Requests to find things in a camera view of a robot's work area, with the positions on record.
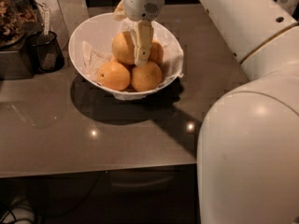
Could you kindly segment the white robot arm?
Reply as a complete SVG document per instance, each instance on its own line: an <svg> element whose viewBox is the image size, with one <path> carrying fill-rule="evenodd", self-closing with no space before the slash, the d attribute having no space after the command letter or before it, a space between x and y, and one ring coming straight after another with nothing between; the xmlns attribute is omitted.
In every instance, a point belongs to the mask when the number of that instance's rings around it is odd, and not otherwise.
<svg viewBox="0 0 299 224"><path fill-rule="evenodd" d="M298 0L199 1L249 78L201 125L201 224L298 224Z"/></svg>

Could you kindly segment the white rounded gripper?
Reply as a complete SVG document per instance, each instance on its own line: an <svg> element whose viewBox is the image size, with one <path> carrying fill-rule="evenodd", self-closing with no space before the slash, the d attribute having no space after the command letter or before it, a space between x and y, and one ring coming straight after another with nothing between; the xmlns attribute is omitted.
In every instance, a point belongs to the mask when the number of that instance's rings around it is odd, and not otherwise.
<svg viewBox="0 0 299 224"><path fill-rule="evenodd" d="M159 16L163 6L164 0L120 0L114 9L113 18L116 21L127 17L131 21L137 21L131 30L136 66L145 65L149 59L153 39L150 21Z"/></svg>

